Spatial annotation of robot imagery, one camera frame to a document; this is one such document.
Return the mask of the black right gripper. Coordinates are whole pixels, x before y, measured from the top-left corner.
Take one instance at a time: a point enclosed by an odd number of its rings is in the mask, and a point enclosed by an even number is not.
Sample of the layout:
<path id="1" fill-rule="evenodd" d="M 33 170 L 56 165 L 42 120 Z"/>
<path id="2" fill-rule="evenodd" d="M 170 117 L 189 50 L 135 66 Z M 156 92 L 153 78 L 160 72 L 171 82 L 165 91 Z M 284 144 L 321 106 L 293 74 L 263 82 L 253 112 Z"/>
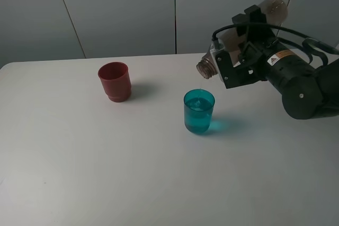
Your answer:
<path id="1" fill-rule="evenodd" d="M 261 78 L 280 78 L 279 67 L 270 65 L 268 60 L 277 52 L 278 40 L 272 32 L 269 24 L 245 24 L 266 23 L 266 15 L 261 8 L 252 5 L 244 10 L 245 14 L 237 14 L 232 17 L 239 37 L 245 37 L 245 41 L 239 45 L 239 63 L 250 67 Z"/>

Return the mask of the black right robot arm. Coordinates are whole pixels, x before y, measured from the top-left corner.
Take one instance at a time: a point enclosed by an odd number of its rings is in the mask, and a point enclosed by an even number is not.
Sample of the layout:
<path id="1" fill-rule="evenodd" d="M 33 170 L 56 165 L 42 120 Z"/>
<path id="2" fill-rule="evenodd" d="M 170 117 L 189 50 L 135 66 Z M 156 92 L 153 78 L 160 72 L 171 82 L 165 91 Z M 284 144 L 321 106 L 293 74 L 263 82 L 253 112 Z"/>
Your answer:
<path id="1" fill-rule="evenodd" d="M 281 94 L 285 111 L 307 120 L 338 115 L 338 60 L 328 54 L 338 49 L 300 32 L 301 44 L 273 32 L 288 15 L 283 3 L 253 5 L 232 18 L 239 41 L 230 43 L 238 53 L 238 66 L 228 64 L 222 77 L 227 88 L 268 81 Z"/>

